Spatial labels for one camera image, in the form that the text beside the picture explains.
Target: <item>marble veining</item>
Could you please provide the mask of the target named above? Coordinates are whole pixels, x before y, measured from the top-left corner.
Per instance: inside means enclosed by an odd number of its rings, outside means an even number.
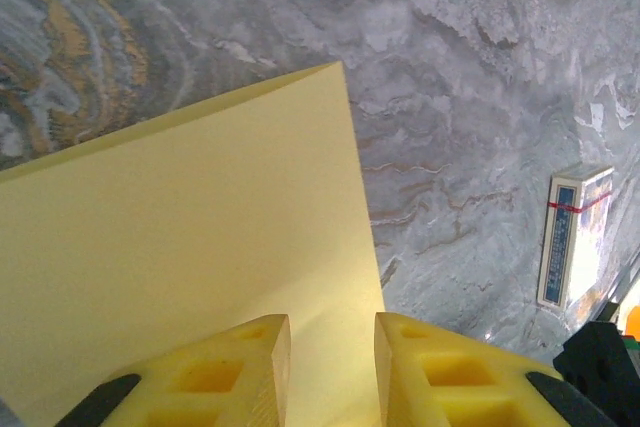
[[[601,298],[640,247],[640,0],[0,0],[0,166],[341,59],[389,310],[545,357],[549,176],[613,164]]]

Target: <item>small box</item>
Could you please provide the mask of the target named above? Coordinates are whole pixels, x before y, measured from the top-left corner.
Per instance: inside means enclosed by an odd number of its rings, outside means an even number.
[[[538,303],[564,309],[598,277],[613,167],[578,164],[551,178]]]

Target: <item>red band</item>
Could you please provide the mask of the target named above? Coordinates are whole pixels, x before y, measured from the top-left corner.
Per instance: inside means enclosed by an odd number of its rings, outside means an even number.
[[[587,205],[585,205],[585,206],[583,206],[581,208],[574,207],[573,205],[567,205],[567,204],[556,204],[555,202],[549,202],[547,205],[549,207],[554,208],[554,209],[567,210],[567,211],[571,212],[572,214],[581,214],[585,210],[589,210],[591,207],[596,205],[598,202],[602,202],[604,199],[606,199],[610,195],[611,195],[611,192],[607,192],[606,194],[602,194],[596,200],[594,200],[593,202],[591,202],[591,203],[589,203],[589,204],[587,204]]]

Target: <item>yellow paper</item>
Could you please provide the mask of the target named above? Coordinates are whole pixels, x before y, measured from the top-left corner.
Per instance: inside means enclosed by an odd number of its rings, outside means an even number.
[[[287,426],[379,422],[382,295],[340,64],[0,174],[0,397],[52,425],[111,372],[291,318]]]

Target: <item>gray marble countertop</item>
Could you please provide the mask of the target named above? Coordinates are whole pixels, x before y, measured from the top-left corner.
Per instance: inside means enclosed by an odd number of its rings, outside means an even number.
[[[596,298],[639,242],[640,0],[0,0],[0,166],[346,67],[389,310],[545,357],[552,172],[616,167]]]

